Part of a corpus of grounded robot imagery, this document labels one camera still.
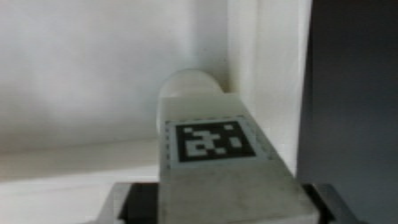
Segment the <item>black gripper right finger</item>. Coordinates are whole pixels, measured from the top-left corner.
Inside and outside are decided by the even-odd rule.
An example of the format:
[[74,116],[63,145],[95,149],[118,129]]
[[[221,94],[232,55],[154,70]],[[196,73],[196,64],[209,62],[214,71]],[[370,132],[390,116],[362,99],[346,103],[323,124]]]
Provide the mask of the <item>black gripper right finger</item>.
[[367,224],[358,220],[330,184],[303,184],[303,191],[319,212],[317,224]]

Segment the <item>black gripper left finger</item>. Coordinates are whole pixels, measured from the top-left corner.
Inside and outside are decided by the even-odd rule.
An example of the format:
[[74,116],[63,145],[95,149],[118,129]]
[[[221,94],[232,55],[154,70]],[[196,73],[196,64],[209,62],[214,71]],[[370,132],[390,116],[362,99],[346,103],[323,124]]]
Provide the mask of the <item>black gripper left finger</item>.
[[157,224],[157,183],[115,183],[93,224]]

